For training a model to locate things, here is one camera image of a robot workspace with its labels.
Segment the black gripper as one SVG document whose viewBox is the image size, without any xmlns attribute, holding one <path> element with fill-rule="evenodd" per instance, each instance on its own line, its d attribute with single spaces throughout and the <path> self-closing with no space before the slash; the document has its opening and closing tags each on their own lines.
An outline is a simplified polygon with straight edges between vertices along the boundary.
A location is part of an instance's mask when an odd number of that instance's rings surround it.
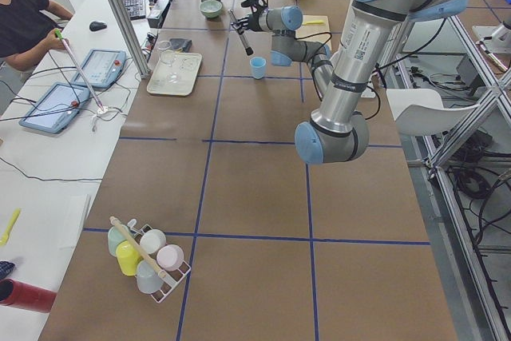
<svg viewBox="0 0 511 341">
<path fill-rule="evenodd" d="M 262 31 L 259 19 L 268 11 L 268 0 L 243 0 L 242 8 L 249 8 L 251 13 L 244 16 L 248 18 L 248 29 L 254 32 Z"/>
</svg>

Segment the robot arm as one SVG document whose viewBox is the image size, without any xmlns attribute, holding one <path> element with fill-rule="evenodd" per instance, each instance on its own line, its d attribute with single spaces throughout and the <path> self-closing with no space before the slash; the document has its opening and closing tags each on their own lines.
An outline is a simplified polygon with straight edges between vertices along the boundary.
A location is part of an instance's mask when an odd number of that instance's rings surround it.
<svg viewBox="0 0 511 341">
<path fill-rule="evenodd" d="M 363 115 L 356 111 L 391 30 L 404 21 L 424 22 L 461 13 L 469 0 L 353 0 L 354 17 L 320 107 L 295 130 L 295 147 L 309 165 L 351 161 L 369 141 Z"/>
<path fill-rule="evenodd" d="M 293 62 L 307 65 L 318 98 L 323 98 L 333 73 L 331 49 L 327 42 L 314 42 L 307 35 L 298 38 L 296 31 L 303 24 L 303 13 L 298 6 L 271 8 L 267 0 L 244 0 L 243 8 L 251 13 L 237 18 L 234 10 L 228 11 L 230 24 L 238 34 L 246 55 L 254 54 L 245 32 L 264 32 L 271 35 L 271 64 L 290 66 Z"/>
</svg>

